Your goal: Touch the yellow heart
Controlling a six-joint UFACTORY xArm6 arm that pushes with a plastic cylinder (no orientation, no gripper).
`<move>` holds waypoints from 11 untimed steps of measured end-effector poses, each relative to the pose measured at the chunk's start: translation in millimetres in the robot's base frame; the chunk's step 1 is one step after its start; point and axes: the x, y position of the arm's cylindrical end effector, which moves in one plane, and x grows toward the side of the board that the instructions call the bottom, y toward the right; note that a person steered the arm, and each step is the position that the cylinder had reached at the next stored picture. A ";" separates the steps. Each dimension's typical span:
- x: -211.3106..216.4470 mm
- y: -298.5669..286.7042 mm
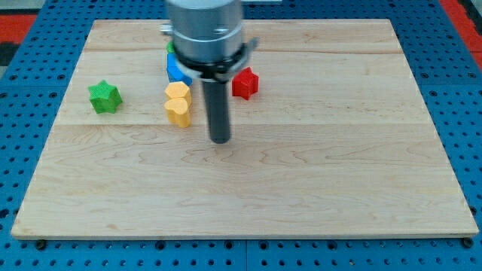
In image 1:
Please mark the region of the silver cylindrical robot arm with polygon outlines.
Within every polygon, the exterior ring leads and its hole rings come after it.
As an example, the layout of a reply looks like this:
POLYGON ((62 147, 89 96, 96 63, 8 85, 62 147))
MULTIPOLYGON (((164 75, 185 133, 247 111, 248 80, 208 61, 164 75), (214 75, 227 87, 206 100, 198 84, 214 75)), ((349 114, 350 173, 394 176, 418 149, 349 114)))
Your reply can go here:
POLYGON ((169 22, 161 32, 172 38, 179 69, 202 81, 210 139, 230 140, 227 84, 249 61, 259 38, 244 39, 240 0, 167 0, 169 22))

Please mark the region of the grey tool mounting clamp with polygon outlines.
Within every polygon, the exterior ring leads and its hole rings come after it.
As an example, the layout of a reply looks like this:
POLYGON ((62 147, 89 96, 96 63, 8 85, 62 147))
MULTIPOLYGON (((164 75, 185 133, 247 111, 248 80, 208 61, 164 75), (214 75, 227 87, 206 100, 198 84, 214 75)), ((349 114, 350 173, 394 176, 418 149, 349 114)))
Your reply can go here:
POLYGON ((217 62, 198 62, 183 56, 176 47, 176 63, 178 68, 193 79, 207 82, 226 83, 237 75, 249 62, 252 52, 259 45, 260 38, 255 37, 243 43, 240 49, 231 56, 217 62))

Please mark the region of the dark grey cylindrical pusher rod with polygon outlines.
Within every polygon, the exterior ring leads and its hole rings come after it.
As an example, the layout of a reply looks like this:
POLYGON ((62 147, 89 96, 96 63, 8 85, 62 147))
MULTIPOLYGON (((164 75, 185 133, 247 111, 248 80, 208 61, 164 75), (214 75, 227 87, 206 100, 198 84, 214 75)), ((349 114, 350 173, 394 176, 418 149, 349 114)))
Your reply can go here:
POLYGON ((216 144, 230 140, 230 120, 226 84, 203 82, 203 98, 209 126, 209 137, 216 144))

